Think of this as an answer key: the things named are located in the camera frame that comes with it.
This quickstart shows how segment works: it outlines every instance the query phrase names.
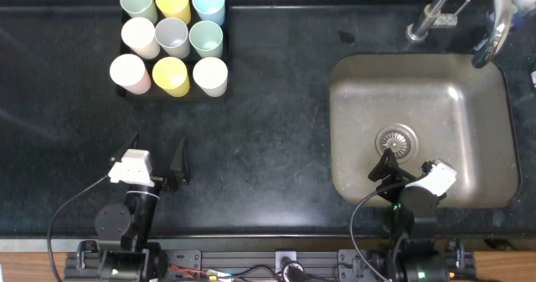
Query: drain strainer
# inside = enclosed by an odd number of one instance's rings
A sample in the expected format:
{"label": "drain strainer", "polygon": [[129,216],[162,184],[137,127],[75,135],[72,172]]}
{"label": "drain strainer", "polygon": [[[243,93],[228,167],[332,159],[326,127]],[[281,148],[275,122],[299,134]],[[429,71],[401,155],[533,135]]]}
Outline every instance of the drain strainer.
{"label": "drain strainer", "polygon": [[406,162],[417,151],[417,138],[408,126],[393,124],[379,131],[376,136],[376,148],[380,155],[383,155],[387,148],[391,148],[398,162]]}

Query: black countertop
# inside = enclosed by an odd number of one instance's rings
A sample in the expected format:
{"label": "black countertop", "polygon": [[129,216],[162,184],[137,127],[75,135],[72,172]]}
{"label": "black countertop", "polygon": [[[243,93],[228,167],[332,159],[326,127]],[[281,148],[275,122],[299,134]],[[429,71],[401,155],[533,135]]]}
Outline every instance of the black countertop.
{"label": "black countertop", "polygon": [[[108,69],[119,53],[118,0],[3,0],[0,235],[43,237],[54,210],[107,174],[107,157],[134,131],[158,164],[182,136],[189,140],[192,182],[162,195],[153,237],[346,234],[353,205],[332,184],[329,75],[350,54],[470,53],[491,0],[473,0],[457,28],[410,45],[405,27],[429,1],[228,0],[229,99],[183,104],[116,95]],[[449,8],[463,2],[453,1]],[[527,68],[535,31],[532,19],[497,58],[519,193],[505,208],[441,209],[440,236],[536,234],[536,97]],[[54,235],[95,235],[96,212],[121,202],[125,189],[101,184],[71,205]],[[386,213],[362,210],[357,233],[385,235]]]}

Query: chrome faucet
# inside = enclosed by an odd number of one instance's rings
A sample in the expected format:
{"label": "chrome faucet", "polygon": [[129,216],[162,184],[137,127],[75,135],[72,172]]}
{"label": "chrome faucet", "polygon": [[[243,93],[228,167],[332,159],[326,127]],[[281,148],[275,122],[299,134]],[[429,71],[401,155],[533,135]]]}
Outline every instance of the chrome faucet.
{"label": "chrome faucet", "polygon": [[[413,43],[419,43],[425,40],[430,28],[438,27],[453,27],[456,26],[454,19],[463,7],[467,5],[465,2],[456,14],[441,14],[441,9],[445,6],[447,0],[434,0],[431,4],[426,5],[423,14],[415,24],[411,24],[406,29],[406,37]],[[510,23],[512,22],[512,0],[493,0],[495,4],[495,23],[493,31],[490,34],[487,42],[481,44],[479,50],[476,51],[471,63],[475,68],[484,67],[493,57],[499,52],[506,40]],[[447,23],[442,23],[438,26],[438,21],[441,16],[447,17]]]}

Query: sink basin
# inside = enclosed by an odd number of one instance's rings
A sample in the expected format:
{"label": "sink basin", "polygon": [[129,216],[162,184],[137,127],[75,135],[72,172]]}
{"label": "sink basin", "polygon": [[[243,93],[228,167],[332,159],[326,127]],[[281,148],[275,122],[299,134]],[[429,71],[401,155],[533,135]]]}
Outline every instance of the sink basin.
{"label": "sink basin", "polygon": [[[332,179],[358,203],[378,183],[367,175],[391,147],[418,177],[425,160],[458,172],[441,207],[495,208],[509,203],[519,176],[504,78],[471,55],[374,54],[342,59],[332,72]],[[374,197],[368,206],[387,202]]]}

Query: faucet base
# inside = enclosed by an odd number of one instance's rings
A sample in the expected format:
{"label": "faucet base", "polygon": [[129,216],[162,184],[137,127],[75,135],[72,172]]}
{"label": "faucet base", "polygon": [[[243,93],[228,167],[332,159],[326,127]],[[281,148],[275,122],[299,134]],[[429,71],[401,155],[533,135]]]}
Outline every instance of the faucet base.
{"label": "faucet base", "polygon": [[412,43],[422,43],[426,36],[428,36],[428,32],[424,33],[422,36],[418,36],[413,34],[411,29],[413,28],[413,24],[409,25],[408,28],[405,30],[405,37]]}

